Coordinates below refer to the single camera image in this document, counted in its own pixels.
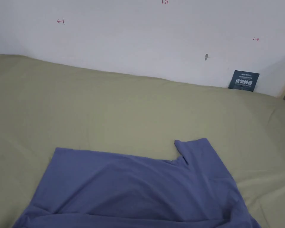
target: blue t-shirt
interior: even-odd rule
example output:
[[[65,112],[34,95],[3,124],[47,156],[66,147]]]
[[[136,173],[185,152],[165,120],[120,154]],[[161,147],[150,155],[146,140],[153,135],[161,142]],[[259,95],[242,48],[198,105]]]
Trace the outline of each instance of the blue t-shirt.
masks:
[[[260,227],[207,139],[176,160],[56,148],[13,228]]]

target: t-shirt sleeve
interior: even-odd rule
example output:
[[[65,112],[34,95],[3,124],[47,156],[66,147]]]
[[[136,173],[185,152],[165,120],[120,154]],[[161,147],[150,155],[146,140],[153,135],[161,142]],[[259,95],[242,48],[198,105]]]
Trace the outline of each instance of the t-shirt sleeve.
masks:
[[[191,170],[212,178],[232,178],[206,138],[188,142],[176,140],[175,146]]]

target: green bedsheet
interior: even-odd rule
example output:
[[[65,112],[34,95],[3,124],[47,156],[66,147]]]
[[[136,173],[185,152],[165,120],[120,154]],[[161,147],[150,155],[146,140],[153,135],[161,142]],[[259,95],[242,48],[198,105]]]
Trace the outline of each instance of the green bedsheet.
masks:
[[[263,94],[0,55],[0,227],[56,147],[175,159],[207,138],[262,227],[285,227],[285,101]]]

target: mattress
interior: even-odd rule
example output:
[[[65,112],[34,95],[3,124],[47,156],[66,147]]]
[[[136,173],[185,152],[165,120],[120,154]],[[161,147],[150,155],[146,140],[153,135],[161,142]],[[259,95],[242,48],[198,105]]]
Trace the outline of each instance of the mattress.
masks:
[[[258,223],[285,227],[284,100],[0,55],[0,227],[29,204],[56,147],[172,160],[174,140],[200,138]]]

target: red ink marking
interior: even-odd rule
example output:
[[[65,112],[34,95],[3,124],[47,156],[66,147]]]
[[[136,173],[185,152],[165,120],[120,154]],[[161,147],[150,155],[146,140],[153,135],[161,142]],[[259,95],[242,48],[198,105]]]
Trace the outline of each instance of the red ink marking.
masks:
[[[59,21],[59,19],[57,20],[57,22],[60,24],[60,22],[63,22],[64,23],[64,19],[62,19],[62,21]]]

